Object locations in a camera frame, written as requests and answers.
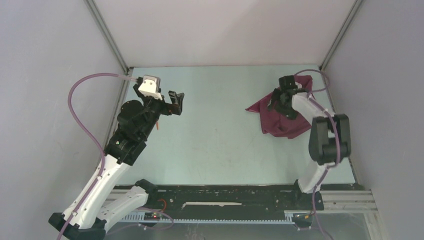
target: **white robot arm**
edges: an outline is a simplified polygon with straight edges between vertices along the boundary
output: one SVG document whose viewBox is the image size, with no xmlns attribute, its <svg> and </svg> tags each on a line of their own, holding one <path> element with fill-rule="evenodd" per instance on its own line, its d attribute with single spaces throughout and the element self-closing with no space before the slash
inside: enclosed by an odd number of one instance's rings
<svg viewBox="0 0 424 240">
<path fill-rule="evenodd" d="M 169 92 L 172 103 L 161 95 L 160 78 L 145 75 L 134 90 L 143 103 L 124 103 L 117 116 L 118 128 L 104 150 L 105 159 L 75 201 L 63 213 L 53 213 L 48 222 L 70 240 L 102 240 L 109 229 L 132 210 L 141 207 L 155 193 L 156 186 L 142 179 L 122 197 L 103 206 L 119 178 L 134 164 L 160 115 L 180 115 L 184 93 Z"/>
<path fill-rule="evenodd" d="M 274 90 L 268 109 L 293 120 L 301 114 L 311 124 L 308 146 L 311 160 L 297 184 L 302 193 L 311 194 L 315 187 L 318 192 L 324 172 L 337 164 L 337 151 L 340 153 L 339 160 L 351 153 L 349 118 L 319 105 L 312 94 L 295 82 L 293 75 L 281 77 L 278 81 L 280 88 Z M 329 116 L 336 125 L 339 149 Z"/>
</svg>

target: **red towel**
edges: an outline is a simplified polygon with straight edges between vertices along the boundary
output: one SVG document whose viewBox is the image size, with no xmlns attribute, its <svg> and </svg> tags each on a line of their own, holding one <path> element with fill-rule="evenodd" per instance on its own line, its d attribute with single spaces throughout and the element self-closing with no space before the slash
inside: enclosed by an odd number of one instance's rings
<svg viewBox="0 0 424 240">
<path fill-rule="evenodd" d="M 294 80 L 300 83 L 308 92 L 312 90 L 311 76 L 294 76 Z M 268 111 L 267 106 L 270 103 L 272 94 L 273 92 L 246 108 L 246 111 L 259 113 L 263 134 L 269 133 L 278 138 L 287 137 L 294 139 L 311 128 L 309 122 L 301 114 L 298 114 L 296 119 L 290 120 L 275 110 Z"/>
</svg>

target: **purple cable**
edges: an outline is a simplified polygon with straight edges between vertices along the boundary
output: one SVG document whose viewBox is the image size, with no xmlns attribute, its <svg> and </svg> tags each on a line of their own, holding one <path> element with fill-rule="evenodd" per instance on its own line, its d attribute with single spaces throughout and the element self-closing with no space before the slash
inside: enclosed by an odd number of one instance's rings
<svg viewBox="0 0 424 240">
<path fill-rule="evenodd" d="M 127 76 L 123 76 L 123 75 L 119 75 L 119 74 L 115 74 L 115 73 L 96 73 L 96 74 L 91 74 L 88 75 L 86 77 L 81 78 L 79 81 L 77 81 L 69 90 L 69 95 L 67 96 L 67 105 L 69 107 L 69 111 L 70 114 L 72 114 L 73 119 L 75 119 L 76 123 L 82 128 L 82 130 L 84 130 L 84 132 L 91 138 L 91 140 L 95 143 L 95 145 L 97 146 L 98 150 L 100 151 L 100 169 L 98 171 L 97 176 L 101 177 L 102 173 L 104 171 L 105 168 L 105 153 L 103 151 L 102 146 L 100 145 L 99 141 L 97 141 L 97 139 L 93 136 L 93 134 L 83 125 L 83 123 L 80 121 L 80 119 L 78 118 L 78 116 L 75 114 L 74 108 L 72 107 L 72 95 L 74 94 L 75 89 L 78 87 L 78 85 L 80 85 L 82 82 L 92 79 L 92 78 L 96 78 L 96 77 L 117 77 L 120 79 L 124 79 L 124 80 L 128 80 L 128 81 L 133 81 L 134 79 L 131 77 L 127 77 Z M 97 178 L 94 179 L 94 181 L 91 183 L 90 187 L 87 189 L 87 191 L 84 193 L 84 195 L 82 196 L 81 200 L 76 204 L 75 208 L 72 210 L 72 212 L 76 212 L 80 209 L 81 205 L 84 203 L 84 201 L 87 199 L 88 195 L 91 193 L 91 191 L 93 190 L 93 188 L 95 187 L 95 185 L 97 184 L 99 180 Z M 71 213 L 68 217 L 68 219 L 66 220 L 66 222 L 63 224 L 62 228 L 60 229 L 59 235 L 57 236 L 56 240 L 60 240 L 62 235 L 65 232 L 65 229 L 67 228 L 68 224 L 71 222 L 72 218 L 74 217 L 74 215 Z"/>
<path fill-rule="evenodd" d="M 116 229 L 115 231 L 108 232 L 106 234 L 106 236 L 115 234 L 115 233 L 117 233 L 117 232 L 119 232 L 121 230 L 124 230 L 124 229 L 127 229 L 127 228 L 132 228 L 132 227 L 143 226 L 145 228 L 152 229 L 152 230 L 165 230 L 165 229 L 171 228 L 174 225 L 174 219 L 171 216 L 169 216 L 168 214 L 164 213 L 164 212 L 157 211 L 157 210 L 154 210 L 154 209 L 151 209 L 151 208 L 147 208 L 147 207 L 138 207 L 137 209 L 138 210 L 146 210 L 146 211 L 149 211 L 151 213 L 157 213 L 157 214 L 163 215 L 163 216 L 167 217 L 171 221 L 171 224 L 168 225 L 168 226 L 164 226 L 164 227 L 150 227 L 150 226 L 143 225 L 141 223 L 130 224 L 130 225 L 126 225 L 126 226 L 120 227 L 120 228 Z"/>
<path fill-rule="evenodd" d="M 324 179 L 326 178 L 327 174 L 329 173 L 329 169 L 335 168 L 335 167 L 337 167 L 340 164 L 341 153 L 340 153 L 339 133 L 337 132 L 337 125 L 334 122 L 331 114 L 323 106 L 321 106 L 313 97 L 310 97 L 310 95 L 312 93 L 317 93 L 317 92 L 321 92 L 321 91 L 326 90 L 330 86 L 330 79 L 329 79 L 329 77 L 323 71 L 315 70 L 315 69 L 305 69 L 305 70 L 302 70 L 302 71 L 299 71 L 299 72 L 295 73 L 294 75 L 296 76 L 296 75 L 298 75 L 300 73 L 303 73 L 303 72 L 316 72 L 316 73 L 320 73 L 321 76 L 322 76 L 322 78 L 324 79 L 324 82 L 325 82 L 325 80 L 327 80 L 326 86 L 324 88 L 310 91 L 310 92 L 307 93 L 306 96 L 307 96 L 308 100 L 312 104 L 314 104 L 325 115 L 327 115 L 328 119 L 331 122 L 331 126 L 332 126 L 332 129 L 333 129 L 333 132 L 334 132 L 335 148 L 336 148 L 335 164 L 332 165 L 332 166 L 327 166 L 325 168 L 324 173 L 319 178 L 318 182 L 316 183 L 316 185 L 315 185 L 315 187 L 313 188 L 313 191 L 312 191 L 312 210 L 313 210 L 313 214 L 315 215 L 315 218 L 316 218 L 316 223 L 318 224 L 318 229 L 319 229 L 319 231 L 321 231 L 321 233 L 322 233 L 322 235 L 324 237 L 327 235 L 331 240 L 334 240 L 334 238 L 321 226 L 320 220 L 319 220 L 318 215 L 317 215 L 317 207 L 315 205 L 315 193 L 317 192 L 318 186 L 321 185 L 321 183 L 323 183 Z"/>
<path fill-rule="evenodd" d="M 325 72 L 320 71 L 320 70 L 315 70 L 315 69 L 305 69 L 305 70 L 302 70 L 302 71 L 298 71 L 298 72 L 296 72 L 294 75 L 296 76 L 296 75 L 301 74 L 301 73 L 304 73 L 304 72 L 315 72 L 315 73 L 319 73 L 319 74 L 321 74 L 322 79 L 324 80 L 324 83 L 325 83 L 324 88 L 321 88 L 321 89 L 318 89 L 318 90 L 312 90 L 312 91 L 308 92 L 308 93 L 307 93 L 307 97 L 309 97 L 309 95 L 310 95 L 310 94 L 318 93 L 318 92 L 322 92 L 322 91 L 324 91 L 324 90 L 327 90 L 327 89 L 328 89 L 328 87 L 330 86 L 330 79 L 329 79 L 329 77 L 327 76 L 327 74 L 326 74 Z"/>
</svg>

